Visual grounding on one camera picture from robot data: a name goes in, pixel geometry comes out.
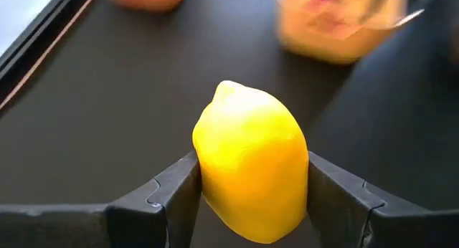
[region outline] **black countertop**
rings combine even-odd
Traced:
[[[234,80],[283,102],[324,158],[423,206],[459,205],[455,71],[435,58],[432,20],[442,23],[426,10],[349,76],[352,67],[282,50],[275,0],[185,0],[167,15],[95,0],[2,115],[0,203],[104,202],[133,190],[192,149],[215,87]],[[273,246],[312,247],[309,228]],[[235,246],[257,244],[203,202],[193,247]]]

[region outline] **yellow lemon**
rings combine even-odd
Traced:
[[[308,150],[295,118],[272,95],[221,82],[194,127],[207,203],[234,232],[273,243],[306,214]]]

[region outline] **black tray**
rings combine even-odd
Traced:
[[[37,38],[54,39],[86,2],[68,1],[49,20],[49,32]],[[437,19],[435,9],[446,4],[436,0],[430,15],[399,35]],[[221,80],[277,96],[307,132],[310,148],[331,156],[336,144],[323,137],[330,126],[321,122],[333,120],[326,116],[335,110],[328,108],[325,119],[310,126],[351,68],[283,52],[275,38],[274,6],[274,0],[185,0],[175,12],[153,16],[94,0],[3,109],[0,202],[10,205],[0,206],[0,244],[188,247],[200,197],[196,157],[190,153],[160,172],[191,150],[191,129]],[[357,66],[343,92],[359,84],[359,75],[371,74],[368,64],[390,58],[380,53],[394,39]],[[34,43],[37,48],[24,49],[31,58],[21,58],[27,70],[50,42]],[[11,91],[26,72],[18,68],[4,71],[2,80],[10,84],[1,87]],[[385,182],[377,188],[363,180],[377,173],[355,171],[361,178],[311,153],[308,212],[324,247],[458,244],[456,211],[425,209],[379,189],[387,189]],[[33,205],[46,203],[80,204]],[[295,234],[303,241],[277,245],[302,245],[308,241],[305,229]],[[223,240],[217,246],[225,242],[244,245]]]

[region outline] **white surface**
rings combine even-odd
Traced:
[[[0,0],[0,56],[51,0]]]

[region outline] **lemon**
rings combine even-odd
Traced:
[[[221,82],[193,130],[203,195],[250,241],[270,244],[306,214],[308,150],[295,118],[272,95]]]

